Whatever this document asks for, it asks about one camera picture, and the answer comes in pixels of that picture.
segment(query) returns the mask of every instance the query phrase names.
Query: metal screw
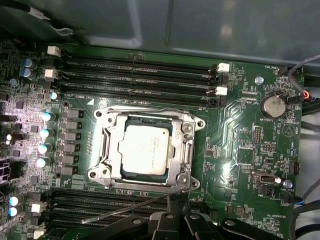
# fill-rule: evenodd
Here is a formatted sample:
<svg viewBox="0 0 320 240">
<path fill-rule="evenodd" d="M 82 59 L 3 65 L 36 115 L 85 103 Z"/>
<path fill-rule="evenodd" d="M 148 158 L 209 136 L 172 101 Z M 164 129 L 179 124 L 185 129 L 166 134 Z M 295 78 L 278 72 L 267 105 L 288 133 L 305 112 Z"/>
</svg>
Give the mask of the metal screw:
<svg viewBox="0 0 320 240">
<path fill-rule="evenodd" d="M 283 186 L 285 189 L 291 189 L 294 186 L 294 184 L 290 180 L 285 180 L 283 182 Z"/>
<path fill-rule="evenodd" d="M 180 174 L 178 176 L 178 181 L 179 181 L 179 183 L 183 183 L 184 184 L 187 181 L 187 177 L 184 174 Z"/>
<path fill-rule="evenodd" d="M 140 223 L 141 223 L 141 220 L 139 220 L 139 219 L 133 220 L 133 223 L 134 223 L 134 224 L 140 224 Z"/>
<path fill-rule="evenodd" d="M 257 85 L 263 84 L 264 81 L 265 81 L 265 79 L 264 79 L 262 76 L 257 76 L 257 77 L 255 78 L 255 80 L 254 80 L 255 84 L 257 84 Z"/>
<path fill-rule="evenodd" d="M 186 123 L 182 126 L 182 131 L 184 133 L 190 133 L 192 131 L 192 125 L 190 123 Z"/>
<path fill-rule="evenodd" d="M 198 219 L 198 218 L 200 218 L 200 217 L 199 217 L 199 215 L 197 215 L 197 214 L 192 214 L 192 215 L 190 216 L 190 218 L 191 218 L 191 219 Z"/>
<path fill-rule="evenodd" d="M 234 225 L 236 225 L 235 222 L 234 222 L 234 221 L 231 221 L 231 220 L 227 220 L 227 221 L 225 221 L 224 223 L 225 223 L 226 225 L 228 225 L 228 226 L 234 226 Z"/>
<path fill-rule="evenodd" d="M 110 168 L 109 167 L 106 167 L 103 171 L 102 171 L 102 174 L 103 175 L 110 175 L 111 171 L 110 171 Z"/>
</svg>

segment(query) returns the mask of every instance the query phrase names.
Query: wire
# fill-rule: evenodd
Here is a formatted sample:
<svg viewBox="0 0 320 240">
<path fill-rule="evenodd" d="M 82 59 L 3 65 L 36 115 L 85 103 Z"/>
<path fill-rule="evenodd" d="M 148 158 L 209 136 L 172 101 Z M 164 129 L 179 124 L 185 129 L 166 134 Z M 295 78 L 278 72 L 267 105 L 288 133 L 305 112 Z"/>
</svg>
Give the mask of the wire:
<svg viewBox="0 0 320 240">
<path fill-rule="evenodd" d="M 312 56 L 312 57 L 309 57 L 301 62 L 299 62 L 297 65 L 295 65 L 293 68 L 291 68 L 291 70 L 289 71 L 288 73 L 288 79 L 290 81 L 290 83 L 292 83 L 292 85 L 298 89 L 300 92 L 303 92 L 304 89 L 303 87 L 297 82 L 297 80 L 292 76 L 295 72 L 295 70 L 297 70 L 298 68 L 301 68 L 303 65 L 307 64 L 307 63 L 310 63 L 310 62 L 313 62 L 315 60 L 318 60 L 320 59 L 320 54 L 319 55 L 316 55 L 316 56 Z"/>
<path fill-rule="evenodd" d="M 312 201 L 310 203 L 304 204 L 302 206 L 298 206 L 295 208 L 291 214 L 291 217 L 289 219 L 289 239 L 290 240 L 296 240 L 296 221 L 297 218 L 299 217 L 300 214 L 314 211 L 314 210 L 319 210 L 320 209 L 320 200 Z"/>
<path fill-rule="evenodd" d="M 307 197 L 319 186 L 320 186 L 320 178 L 305 191 L 305 193 L 302 195 L 301 198 L 306 200 Z"/>
<path fill-rule="evenodd" d="M 310 98 L 310 93 L 306 90 L 303 90 L 303 98 L 304 100 L 308 100 Z"/>
<path fill-rule="evenodd" d="M 2 191 L 0 191 L 0 193 L 2 194 L 2 196 L 0 197 L 0 203 L 2 203 L 6 199 L 6 195 L 4 195 Z"/>
<path fill-rule="evenodd" d="M 295 230 L 295 239 L 298 239 L 308 233 L 320 231 L 320 224 L 310 224 L 306 226 L 302 226 Z"/>
<path fill-rule="evenodd" d="M 301 201 L 297 201 L 297 202 L 295 202 L 294 204 L 303 205 L 303 204 L 305 204 L 305 200 L 302 199 Z"/>
<path fill-rule="evenodd" d="M 82 224 L 88 224 L 88 223 L 96 222 L 96 221 L 99 221 L 101 219 L 113 216 L 113 215 L 123 214 L 125 212 L 132 211 L 132 210 L 137 209 L 139 207 L 142 207 L 144 205 L 156 202 L 156 201 L 164 199 L 164 198 L 166 198 L 166 197 L 168 197 L 170 195 L 178 194 L 178 193 L 183 192 L 183 191 L 186 192 L 186 190 L 183 189 L 183 190 L 180 190 L 180 191 L 177 191 L 177 192 L 174 192 L 174 193 L 169 193 L 169 194 L 166 194 L 166 195 L 163 195 L 163 196 L 155 197 L 155 198 L 152 198 L 150 200 L 143 201 L 143 202 L 140 202 L 138 204 L 135 204 L 135 205 L 132 205 L 132 206 L 129 206 L 129 207 L 126 207 L 126 208 L 110 211 L 110 212 L 108 212 L 106 214 L 103 214 L 103 215 L 100 215 L 100 216 L 94 216 L 94 217 L 90 217 L 90 218 L 87 218 L 87 219 L 82 219 L 81 223 Z"/>
<path fill-rule="evenodd" d="M 320 133 L 320 125 L 314 125 L 307 121 L 301 121 L 301 128 Z"/>
</svg>

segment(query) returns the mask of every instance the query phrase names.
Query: connector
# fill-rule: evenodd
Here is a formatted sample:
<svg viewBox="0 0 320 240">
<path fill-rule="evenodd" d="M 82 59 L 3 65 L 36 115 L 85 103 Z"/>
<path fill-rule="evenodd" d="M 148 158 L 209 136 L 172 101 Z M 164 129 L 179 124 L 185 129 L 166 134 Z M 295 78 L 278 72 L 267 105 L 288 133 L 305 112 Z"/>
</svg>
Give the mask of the connector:
<svg viewBox="0 0 320 240">
<path fill-rule="evenodd" d="M 218 86 L 218 87 L 215 89 L 215 95 L 218 95 L 218 96 L 227 96 L 227 93 L 228 93 L 228 88 L 227 88 L 227 87 Z"/>
<path fill-rule="evenodd" d="M 44 71 L 44 77 L 49 79 L 57 79 L 58 71 L 56 69 L 46 69 Z"/>
<path fill-rule="evenodd" d="M 252 178 L 261 184 L 280 184 L 282 181 L 280 177 L 272 173 L 257 171 L 252 172 Z"/>
<path fill-rule="evenodd" d="M 49 55 L 61 57 L 61 50 L 57 46 L 48 46 L 47 53 Z"/>
<path fill-rule="evenodd" d="M 31 205 L 31 212 L 42 213 L 46 209 L 46 203 L 39 202 Z"/>
<path fill-rule="evenodd" d="M 37 229 L 34 231 L 33 239 L 39 239 L 40 237 L 45 235 L 45 233 L 46 233 L 45 229 Z"/>
<path fill-rule="evenodd" d="M 216 71 L 218 73 L 228 73 L 230 70 L 230 64 L 228 63 L 219 63 Z"/>
<path fill-rule="evenodd" d="M 292 195 L 291 193 L 280 193 L 279 198 L 287 204 L 294 204 L 296 202 L 303 201 L 301 197 Z"/>
<path fill-rule="evenodd" d="M 289 162 L 289 174 L 290 175 L 299 175 L 300 174 L 300 162 L 290 161 Z"/>
</svg>

